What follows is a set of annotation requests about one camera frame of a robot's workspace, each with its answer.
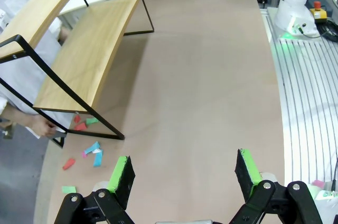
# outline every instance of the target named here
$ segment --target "wooden shelf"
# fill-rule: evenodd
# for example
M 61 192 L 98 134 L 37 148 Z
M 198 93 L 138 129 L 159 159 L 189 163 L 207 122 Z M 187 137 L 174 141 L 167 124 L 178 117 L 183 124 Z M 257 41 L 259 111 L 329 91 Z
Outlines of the wooden shelf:
M 110 0 L 90 6 L 51 67 L 93 108 L 138 1 Z M 86 111 L 49 77 L 43 83 L 34 107 Z
M 32 48 L 36 48 L 52 21 L 59 15 L 68 1 L 29 0 L 0 35 L 0 43 L 19 34 L 25 38 Z M 0 58 L 18 52 L 22 52 L 21 47 L 12 42 L 0 48 Z

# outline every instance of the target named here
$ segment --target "colored paper scrap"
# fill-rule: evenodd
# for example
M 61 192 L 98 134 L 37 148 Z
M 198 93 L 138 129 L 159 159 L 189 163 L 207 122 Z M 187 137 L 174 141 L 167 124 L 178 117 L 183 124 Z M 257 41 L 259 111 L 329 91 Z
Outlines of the colored paper scrap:
M 68 161 L 65 163 L 65 165 L 62 167 L 63 170 L 69 169 L 73 164 L 75 163 L 75 160 L 73 158 L 69 158 Z
M 75 126 L 74 129 L 75 129 L 75 130 L 85 130 L 85 129 L 87 129 L 86 123 L 83 122 L 83 123 L 81 123 L 81 124 L 78 124 L 77 126 Z
M 76 193 L 75 186 L 63 186 L 62 193 L 69 194 L 69 193 Z
M 79 115 L 76 115 L 74 118 L 74 122 L 78 123 L 81 120 L 81 117 Z
M 324 189 L 324 186 L 325 186 L 325 182 L 323 181 L 320 181 L 320 180 L 315 180 L 312 182 L 312 185 L 315 185 L 321 189 Z
M 96 155 L 95 155 L 95 160 L 94 160 L 94 167 L 99 167 L 99 166 L 101 166 L 101 162 L 102 162 L 102 157 L 103 157 L 103 155 L 104 155 L 104 152 L 103 152 L 103 150 L 100 152 L 100 153 L 97 153 Z
M 90 152 L 93 152 L 95 149 L 100 148 L 100 144 L 96 141 L 91 147 L 87 148 L 84 153 L 89 154 Z
M 82 154 L 82 158 L 86 158 L 87 157 L 87 154 L 85 154 L 84 151 L 81 154 Z
M 97 122 L 99 122 L 99 120 L 97 118 L 95 118 L 95 117 L 93 117 L 93 118 L 87 118 L 86 119 L 86 125 L 95 124 Z
M 102 150 L 98 148 L 98 149 L 95 149 L 92 153 L 97 154 L 97 153 L 100 153 L 100 152 L 102 152 Z

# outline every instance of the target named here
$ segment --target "bolt head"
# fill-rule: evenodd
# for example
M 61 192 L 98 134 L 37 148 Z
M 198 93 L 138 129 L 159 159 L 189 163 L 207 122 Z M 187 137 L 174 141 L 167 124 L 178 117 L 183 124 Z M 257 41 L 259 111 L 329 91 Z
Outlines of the bolt head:
M 295 191 L 298 191 L 301 187 L 299 186 L 299 184 L 295 183 L 292 188 L 295 190 Z
M 264 183 L 263 187 L 264 187 L 264 189 L 270 189 L 271 188 L 271 184 L 270 183 Z

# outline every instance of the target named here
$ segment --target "table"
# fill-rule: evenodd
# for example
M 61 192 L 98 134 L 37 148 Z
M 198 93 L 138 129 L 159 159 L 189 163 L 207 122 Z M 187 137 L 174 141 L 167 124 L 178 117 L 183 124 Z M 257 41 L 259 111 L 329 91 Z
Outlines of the table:
M 135 223 L 228 223 L 244 203 L 234 173 L 238 148 L 284 181 L 278 85 L 257 1 L 146 1 L 156 32 L 123 38 L 98 107 L 126 139 L 99 139 L 102 166 L 93 168 L 94 155 L 81 152 L 97 138 L 68 135 L 48 223 L 61 186 L 87 196 L 109 180 L 121 155 L 131 156 L 136 173 L 127 208 Z M 139 4 L 129 28 L 145 19 Z M 61 170 L 70 157 L 75 165 Z

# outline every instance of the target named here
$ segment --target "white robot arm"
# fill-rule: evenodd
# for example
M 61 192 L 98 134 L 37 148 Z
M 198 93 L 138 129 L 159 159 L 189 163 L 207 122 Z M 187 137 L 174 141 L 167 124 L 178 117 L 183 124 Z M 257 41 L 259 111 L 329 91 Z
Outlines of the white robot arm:
M 275 24 L 292 35 L 318 35 L 314 18 L 305 6 L 306 0 L 280 0 Z

